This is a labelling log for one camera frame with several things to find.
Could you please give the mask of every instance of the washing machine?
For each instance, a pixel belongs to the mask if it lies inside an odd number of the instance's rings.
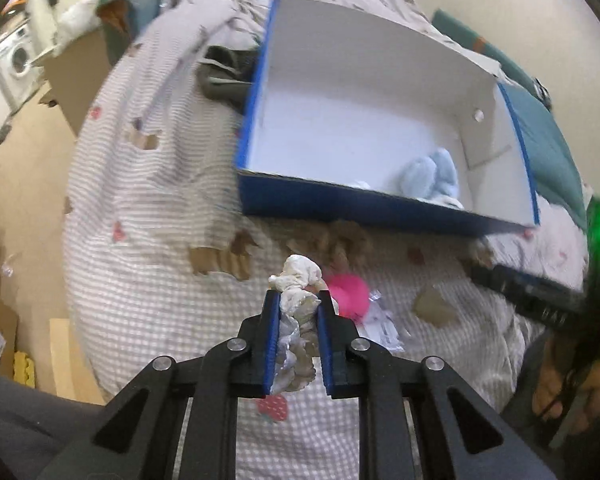
[[[29,25],[24,23],[0,42],[0,75],[5,97],[16,112],[38,89],[42,69],[31,61],[37,56]]]

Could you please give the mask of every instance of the blanket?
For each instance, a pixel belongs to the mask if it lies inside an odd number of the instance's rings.
[[[270,0],[184,0],[159,16],[101,88],[77,141],[64,229],[72,320],[96,378],[110,394],[154,357],[205,354],[259,313],[267,278],[282,268],[302,221],[245,218],[234,151],[240,117],[205,99],[196,66],[210,44],[260,40]],[[449,43],[413,0],[320,0],[372,12]],[[461,47],[449,44],[462,52]],[[586,240],[568,213],[539,197],[541,227],[487,240],[493,258],[582,286]],[[237,232],[256,243],[251,277],[192,273],[190,248],[223,249]],[[501,409],[539,327],[474,286],[462,238],[369,229],[374,250],[360,275],[382,293],[404,357],[444,358]],[[456,320],[435,327],[414,314],[435,288]],[[326,397],[319,362],[307,388],[238,404],[238,479],[358,477],[356,400]]]

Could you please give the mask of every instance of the metal screw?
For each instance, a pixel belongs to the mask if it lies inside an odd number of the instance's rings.
[[[171,368],[171,358],[166,355],[161,355],[154,359],[154,370],[158,370],[159,372],[163,370],[168,370]]]
[[[427,357],[427,359],[424,361],[424,364],[429,370],[433,370],[435,372],[442,370],[442,368],[445,367],[445,362],[436,356]]]
[[[363,337],[357,337],[351,342],[351,348],[364,352],[371,348],[371,343]]]
[[[239,352],[240,350],[247,348],[247,342],[239,337],[234,337],[233,339],[229,339],[226,343],[226,347],[232,352]]]

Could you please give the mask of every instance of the open box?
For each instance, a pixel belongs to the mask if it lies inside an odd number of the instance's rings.
[[[407,164],[439,147],[464,210],[400,195]],[[428,36],[334,4],[273,0],[235,164],[245,214],[457,235],[539,223],[506,88]]]

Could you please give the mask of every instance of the pink round object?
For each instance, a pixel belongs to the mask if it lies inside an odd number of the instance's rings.
[[[369,310],[369,288],[355,274],[335,274],[324,279],[331,297],[338,302],[339,313],[360,323]]]

